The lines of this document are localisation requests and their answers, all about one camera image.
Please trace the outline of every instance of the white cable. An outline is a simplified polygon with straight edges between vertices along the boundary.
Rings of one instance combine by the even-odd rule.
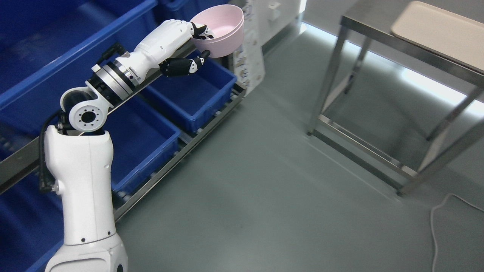
[[[484,209],[481,209],[481,208],[477,207],[476,205],[469,203],[467,200],[465,200],[465,199],[463,199],[460,196],[455,195],[455,194],[447,194],[444,197],[442,203],[438,204],[437,206],[434,206],[430,210],[430,230],[432,231],[432,240],[434,241],[434,248],[435,248],[434,259],[432,261],[432,272],[435,272],[435,264],[437,263],[437,256],[439,255],[439,247],[437,245],[437,239],[435,238],[435,231],[434,231],[434,212],[435,212],[435,210],[442,208],[445,205],[445,203],[447,202],[447,200],[449,199],[449,197],[451,197],[451,196],[454,196],[454,197],[462,200],[467,205],[469,205],[469,206],[471,206],[471,207],[473,207],[473,208],[475,208],[475,209],[477,209],[481,212],[484,212]]]

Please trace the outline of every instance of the white board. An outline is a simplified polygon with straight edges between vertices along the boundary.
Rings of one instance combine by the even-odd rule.
[[[392,33],[407,42],[484,73],[483,23],[413,1],[393,24]]]

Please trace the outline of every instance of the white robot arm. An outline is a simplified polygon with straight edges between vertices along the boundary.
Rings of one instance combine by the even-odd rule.
[[[82,132],[100,129],[109,109],[130,97],[151,69],[161,69],[166,76],[195,73],[210,55],[209,51],[191,60],[169,58],[192,37],[209,39],[213,35],[205,25],[167,20],[146,36],[133,52],[115,45],[121,56],[102,67],[99,65],[101,59],[92,67],[94,74],[86,81],[87,87],[72,88],[62,95],[60,105],[68,115],[70,126]]]
[[[195,73],[210,52],[190,60],[170,59],[192,37],[210,39],[213,35],[205,25],[165,21],[133,52],[117,45],[115,51],[121,56],[102,67],[100,62],[93,66],[94,74],[85,87],[72,88],[61,97],[63,113],[58,125],[48,126],[40,137],[41,164],[45,154],[45,164],[55,178],[54,184],[44,181],[41,166],[41,190],[61,195],[64,215],[64,245],[45,271],[127,271],[111,200],[113,147],[102,126],[109,110],[134,94],[149,70],[161,69],[166,76]],[[92,134],[69,136],[69,130]]]

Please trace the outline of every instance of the blue plastic bin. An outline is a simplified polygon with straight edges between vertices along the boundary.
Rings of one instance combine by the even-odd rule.
[[[202,10],[227,3],[228,0],[159,0],[153,11],[159,23],[168,19],[189,21]]]
[[[1,271],[42,270],[62,244],[61,199],[38,188],[37,176],[30,174],[0,196]]]
[[[104,129],[113,141],[116,192],[131,194],[178,151],[180,130],[138,97],[109,115]]]
[[[208,59],[195,74],[161,76],[142,94],[176,125],[187,132],[196,132],[230,100],[236,80],[232,72]]]
[[[68,89],[110,45],[134,49],[156,27],[156,0],[0,1],[0,122],[38,135]]]

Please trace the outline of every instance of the pink bowl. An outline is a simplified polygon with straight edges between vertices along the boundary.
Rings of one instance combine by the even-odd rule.
[[[198,50],[210,50],[211,58],[233,53],[243,42],[243,11],[234,5],[218,5],[208,8],[190,21],[207,25],[214,39],[192,39]]]

